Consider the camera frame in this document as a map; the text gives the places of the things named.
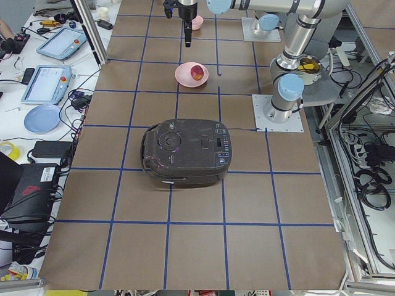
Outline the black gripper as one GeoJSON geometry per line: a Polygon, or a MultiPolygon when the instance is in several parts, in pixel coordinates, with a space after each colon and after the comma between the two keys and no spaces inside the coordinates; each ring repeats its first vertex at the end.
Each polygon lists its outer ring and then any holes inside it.
{"type": "Polygon", "coordinates": [[[178,0],[178,15],[184,21],[185,47],[191,47],[192,42],[192,20],[198,12],[197,0],[178,0]]]}

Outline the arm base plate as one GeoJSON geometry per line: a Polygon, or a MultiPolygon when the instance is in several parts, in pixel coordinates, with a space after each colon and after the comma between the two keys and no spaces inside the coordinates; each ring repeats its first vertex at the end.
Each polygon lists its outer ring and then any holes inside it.
{"type": "Polygon", "coordinates": [[[243,17],[241,19],[245,41],[279,43],[279,18],[274,14],[263,15],[260,18],[243,17]]]}
{"type": "Polygon", "coordinates": [[[295,102],[288,111],[280,111],[272,105],[272,95],[253,94],[252,106],[256,130],[260,132],[303,133],[301,114],[295,102]]]}

